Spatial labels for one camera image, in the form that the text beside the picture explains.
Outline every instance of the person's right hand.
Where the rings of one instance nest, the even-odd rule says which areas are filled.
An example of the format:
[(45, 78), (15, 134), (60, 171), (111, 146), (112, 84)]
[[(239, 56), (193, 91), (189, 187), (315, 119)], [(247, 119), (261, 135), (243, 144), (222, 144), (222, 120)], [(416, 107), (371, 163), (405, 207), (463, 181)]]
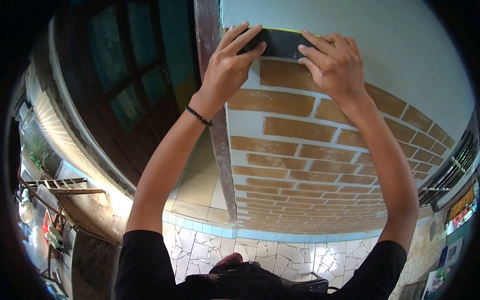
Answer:
[(302, 30), (302, 35), (314, 47), (299, 45), (299, 51), (306, 56), (299, 59), (299, 63), (307, 66), (315, 83), (342, 110), (368, 97), (363, 79), (363, 59), (353, 38), (344, 38), (338, 33), (320, 38), (306, 29)]

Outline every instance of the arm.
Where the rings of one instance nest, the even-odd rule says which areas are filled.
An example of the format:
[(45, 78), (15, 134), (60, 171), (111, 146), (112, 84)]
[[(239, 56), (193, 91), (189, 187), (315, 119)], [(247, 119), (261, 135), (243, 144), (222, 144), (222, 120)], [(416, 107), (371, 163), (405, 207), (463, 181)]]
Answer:
[[(241, 34), (247, 28), (244, 22), (225, 33), (209, 61), (202, 87), (189, 103), (206, 120), (211, 120), (240, 89), (250, 65), (266, 48), (262, 42), (254, 50), (237, 55), (262, 29), (257, 25)], [(126, 232), (143, 229), (162, 233), (163, 207), (204, 128), (194, 115), (184, 111), (168, 131), (140, 178)]]
[(315, 47), (300, 45), (306, 58), (299, 63), (358, 128), (372, 156), (388, 213), (378, 242), (395, 241), (408, 253), (419, 213), (417, 186), (407, 158), (365, 91), (360, 51), (350, 37), (302, 34)]

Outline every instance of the finger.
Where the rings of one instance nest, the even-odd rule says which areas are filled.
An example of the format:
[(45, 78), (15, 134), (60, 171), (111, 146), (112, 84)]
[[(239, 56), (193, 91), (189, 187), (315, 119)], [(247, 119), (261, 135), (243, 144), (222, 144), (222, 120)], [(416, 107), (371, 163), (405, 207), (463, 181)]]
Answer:
[(350, 46), (353, 52), (362, 60), (360, 49), (357, 46), (357, 43), (355, 42), (355, 40), (352, 37), (346, 37), (345, 40), (347, 41), (347, 44)]
[(222, 40), (218, 44), (217, 50), (222, 50), (228, 46), (236, 37), (238, 37), (242, 32), (248, 28), (249, 23), (247, 21), (242, 24), (230, 27), (227, 32), (223, 35)]
[(335, 56), (337, 53), (337, 49), (332, 47), (331, 43), (327, 42), (326, 40), (320, 37), (317, 37), (307, 29), (303, 29), (301, 34), (304, 38), (306, 38), (312, 45), (314, 45), (317, 49), (321, 52), (325, 53), (326, 55)]
[(237, 56), (238, 67), (240, 68), (244, 68), (245, 66), (250, 67), (250, 65), (254, 60), (257, 60), (260, 58), (260, 56), (263, 54), (266, 48), (267, 48), (267, 43), (260, 42), (253, 50), (250, 50), (243, 54), (238, 55)]
[(236, 55), (245, 45), (250, 42), (260, 31), (262, 26), (260, 24), (255, 25), (254, 27), (247, 30), (247, 32), (239, 35), (235, 40), (233, 40), (228, 46), (225, 47), (225, 52), (230, 55)]
[(337, 49), (347, 49), (347, 41), (339, 33), (332, 33), (329, 35), (322, 35), (322, 39), (326, 40), (330, 44), (334, 43)]
[(328, 57), (328, 55), (320, 52), (314, 47), (299, 45), (299, 51), (301, 54), (305, 55), (309, 61), (320, 67), (320, 70), (325, 70), (327, 68), (328, 62), (332, 60), (331, 57)]
[(298, 60), (298, 62), (299, 64), (307, 66), (310, 73), (312, 73), (313, 81), (315, 81), (316, 84), (320, 85), (320, 82), (322, 82), (322, 76), (323, 76), (320, 68), (306, 57), (302, 57), (301, 59)]

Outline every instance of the person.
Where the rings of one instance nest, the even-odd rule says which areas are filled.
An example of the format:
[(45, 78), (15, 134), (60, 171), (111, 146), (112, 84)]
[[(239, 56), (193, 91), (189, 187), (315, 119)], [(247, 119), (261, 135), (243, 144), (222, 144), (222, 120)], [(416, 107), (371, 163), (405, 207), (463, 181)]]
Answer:
[[(248, 78), (252, 62), (259, 59), (265, 42), (246, 53), (237, 53), (262, 29), (247, 30), (244, 22), (224, 35), (212, 55), (204, 82), (189, 107), (205, 120), (212, 117)], [(299, 59), (313, 80), (358, 128), (375, 165), (387, 222), (371, 253), (353, 277), (331, 294), (302, 292), (282, 284), (274, 274), (256, 264), (242, 263), (233, 254), (227, 268), (215, 267), (209, 275), (191, 275), (175, 284), (162, 237), (162, 212), (170, 191), (195, 145), (204, 124), (184, 111), (148, 162), (138, 183), (132, 211), (123, 236), (115, 285), (121, 299), (387, 299), (407, 259), (415, 230), (419, 202), (410, 166), (395, 137), (364, 88), (362, 55), (351, 37), (329, 34), (302, 35), (313, 45), (299, 45)]]

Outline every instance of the black sleeve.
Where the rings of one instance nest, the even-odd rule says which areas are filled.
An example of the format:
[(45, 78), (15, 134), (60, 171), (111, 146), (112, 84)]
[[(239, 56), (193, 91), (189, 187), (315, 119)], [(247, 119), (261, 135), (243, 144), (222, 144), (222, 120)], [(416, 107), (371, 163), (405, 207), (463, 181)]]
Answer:
[(407, 261), (400, 244), (384, 240), (375, 245), (353, 277), (337, 292), (341, 299), (386, 300), (392, 293)]
[(175, 277), (163, 236), (148, 230), (125, 233), (116, 299), (151, 299), (154, 295), (168, 295), (174, 288)]

